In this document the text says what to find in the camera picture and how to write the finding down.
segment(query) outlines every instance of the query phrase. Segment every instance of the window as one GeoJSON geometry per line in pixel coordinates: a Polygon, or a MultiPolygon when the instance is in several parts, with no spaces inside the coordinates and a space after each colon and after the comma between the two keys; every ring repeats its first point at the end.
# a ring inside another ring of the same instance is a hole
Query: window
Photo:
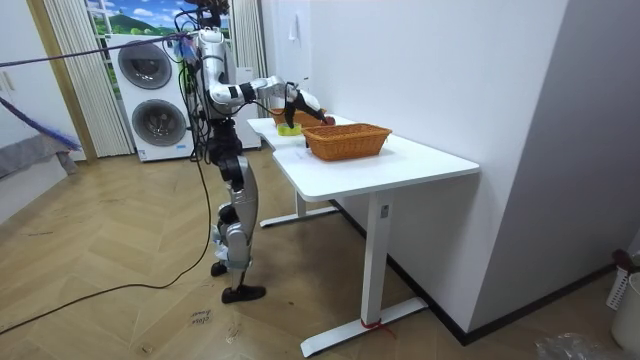
{"type": "MultiPolygon", "coordinates": [[[[184,1],[174,0],[85,0],[87,14],[91,20],[96,42],[106,48],[106,34],[131,34],[131,35],[155,35],[163,36],[176,31],[173,18],[182,10],[193,9],[184,1]]],[[[187,16],[179,19],[178,25],[184,30],[193,29],[187,16]]],[[[221,31],[226,38],[226,43],[231,49],[229,17],[221,17],[221,31]]],[[[105,68],[113,85],[113,92],[118,100],[121,100],[120,88],[115,78],[113,64],[109,52],[104,51],[102,58],[105,68]]]]}

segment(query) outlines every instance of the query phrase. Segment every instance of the table top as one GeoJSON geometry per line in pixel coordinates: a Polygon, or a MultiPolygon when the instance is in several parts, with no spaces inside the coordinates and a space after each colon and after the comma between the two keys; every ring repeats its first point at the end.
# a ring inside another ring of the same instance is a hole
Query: table top
{"type": "MultiPolygon", "coordinates": [[[[353,121],[331,115],[337,125],[353,121]]],[[[273,148],[273,158],[300,196],[309,202],[366,194],[473,174],[478,164],[389,135],[378,156],[324,161],[305,146],[304,135],[279,136],[271,118],[249,125],[273,148]]]]}

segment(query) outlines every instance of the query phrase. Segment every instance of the yellow object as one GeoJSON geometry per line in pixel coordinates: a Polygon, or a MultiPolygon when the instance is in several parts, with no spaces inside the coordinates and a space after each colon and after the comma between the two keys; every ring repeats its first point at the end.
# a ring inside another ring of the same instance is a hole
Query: yellow object
{"type": "Polygon", "coordinates": [[[287,124],[278,125],[278,135],[280,136],[295,136],[302,134],[302,126],[299,123],[293,123],[293,129],[287,124]]]}

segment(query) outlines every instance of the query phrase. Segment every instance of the brown basket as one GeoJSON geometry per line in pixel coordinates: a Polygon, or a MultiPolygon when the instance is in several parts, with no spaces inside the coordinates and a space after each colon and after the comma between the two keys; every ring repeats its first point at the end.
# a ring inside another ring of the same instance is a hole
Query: brown basket
{"type": "MultiPolygon", "coordinates": [[[[284,109],[275,108],[275,109],[271,109],[271,111],[273,111],[276,114],[281,114],[284,111],[284,109]]],[[[271,116],[273,117],[273,120],[276,122],[276,126],[286,123],[286,121],[284,120],[284,114],[282,114],[282,115],[271,115],[271,116]]],[[[300,110],[296,110],[295,114],[293,114],[293,122],[299,123],[303,128],[320,126],[320,123],[321,123],[320,120],[318,120],[318,119],[314,118],[313,116],[307,114],[306,112],[300,111],[300,110]]]]}
{"type": "Polygon", "coordinates": [[[378,155],[391,130],[369,124],[318,126],[302,129],[311,152],[333,161],[378,155]]]}

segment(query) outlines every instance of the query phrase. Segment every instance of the white table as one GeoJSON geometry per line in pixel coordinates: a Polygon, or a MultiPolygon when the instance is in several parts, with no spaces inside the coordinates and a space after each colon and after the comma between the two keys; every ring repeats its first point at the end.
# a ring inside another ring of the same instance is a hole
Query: white table
{"type": "MultiPolygon", "coordinates": [[[[334,118],[338,125],[353,123],[339,116],[334,118]]],[[[403,186],[473,174],[479,171],[478,164],[393,134],[388,137],[378,156],[326,162],[306,148],[304,136],[278,136],[271,118],[249,120],[249,125],[274,149],[274,160],[296,191],[296,214],[265,220],[261,225],[269,226],[336,210],[330,207],[307,213],[304,201],[317,202],[369,194],[361,320],[367,325],[378,321],[386,324],[425,309],[427,304],[417,297],[388,309],[380,309],[393,191],[403,186]]],[[[369,331],[362,326],[361,320],[305,340],[300,345],[302,353],[309,357],[369,331]]]]}

